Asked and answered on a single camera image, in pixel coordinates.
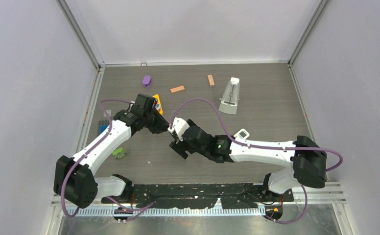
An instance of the purple object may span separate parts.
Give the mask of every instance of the purple object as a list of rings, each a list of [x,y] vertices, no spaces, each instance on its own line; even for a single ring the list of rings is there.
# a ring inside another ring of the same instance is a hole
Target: purple object
[[[151,76],[145,76],[144,79],[142,79],[142,83],[146,88],[149,88],[151,86]]]

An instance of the wooden block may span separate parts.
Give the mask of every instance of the wooden block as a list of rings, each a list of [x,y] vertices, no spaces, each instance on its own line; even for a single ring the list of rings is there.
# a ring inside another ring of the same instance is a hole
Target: wooden block
[[[213,75],[207,75],[207,78],[209,79],[209,84],[211,87],[214,87],[214,80],[213,80]]]
[[[170,89],[171,93],[177,93],[177,92],[180,92],[180,91],[184,91],[184,86],[180,86],[180,87],[175,87],[175,88],[171,88]]]

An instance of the gray wood surface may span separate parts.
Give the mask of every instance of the gray wood surface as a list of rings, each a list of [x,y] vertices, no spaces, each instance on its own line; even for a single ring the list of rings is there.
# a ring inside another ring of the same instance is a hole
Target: gray wood surface
[[[207,75],[212,74],[215,86],[210,87]],[[145,88],[142,79],[152,77],[152,86]],[[184,101],[201,97],[219,106],[224,89],[231,77],[240,79],[240,102],[236,115],[222,114],[231,133],[245,128],[250,140],[288,141],[297,135],[309,136],[301,106],[286,64],[189,65],[106,68],[98,101],[104,99],[135,100],[139,93],[159,94],[164,118]],[[184,85],[186,90],[171,94],[170,88]],[[123,103],[108,102],[105,108],[112,115],[126,108]],[[211,107],[201,101],[189,103],[179,117],[191,118],[212,135],[224,134]],[[98,121],[105,120],[97,105],[90,128],[88,143],[98,135]],[[102,164],[97,176],[114,173],[133,183],[241,183],[262,182],[265,174],[280,170],[280,166],[256,162],[217,164],[199,154],[181,158],[170,147],[169,133],[153,135],[147,130],[137,132],[121,146],[128,153],[121,160],[113,156]]]

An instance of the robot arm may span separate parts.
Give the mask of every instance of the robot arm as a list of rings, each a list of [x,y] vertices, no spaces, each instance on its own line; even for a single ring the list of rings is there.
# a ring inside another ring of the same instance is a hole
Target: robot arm
[[[124,195],[127,199],[132,191],[132,183],[120,175],[95,178],[98,168],[105,159],[123,142],[144,127],[153,134],[165,132],[168,122],[155,109],[156,100],[151,96],[139,94],[128,110],[118,112],[112,125],[102,132],[92,143],[71,158],[62,156],[56,164],[54,192],[60,195],[62,183],[69,169],[87,150],[99,143],[85,157],[71,174],[65,188],[65,198],[80,208],[91,204],[95,198]]]
[[[325,186],[325,152],[284,150],[292,147],[318,147],[308,137],[298,136],[296,141],[261,142],[236,138],[248,145],[279,147],[281,150],[259,149],[242,146],[227,135],[212,136],[198,127],[191,119],[175,118],[168,131],[175,138],[170,147],[186,159],[188,153],[197,152],[216,163],[254,161],[284,166],[285,169],[267,174],[263,181],[264,195],[275,197],[288,189],[305,185],[311,188]]]

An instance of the white wall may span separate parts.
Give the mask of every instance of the white wall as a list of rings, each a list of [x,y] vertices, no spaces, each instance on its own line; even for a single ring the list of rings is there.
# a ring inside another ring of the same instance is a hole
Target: white wall
[[[96,71],[55,0],[0,0],[0,235],[39,235]]]
[[[380,0],[333,0],[294,68],[319,144],[345,157],[331,177],[357,234],[380,234]]]
[[[288,61],[320,0],[76,0],[106,64]]]

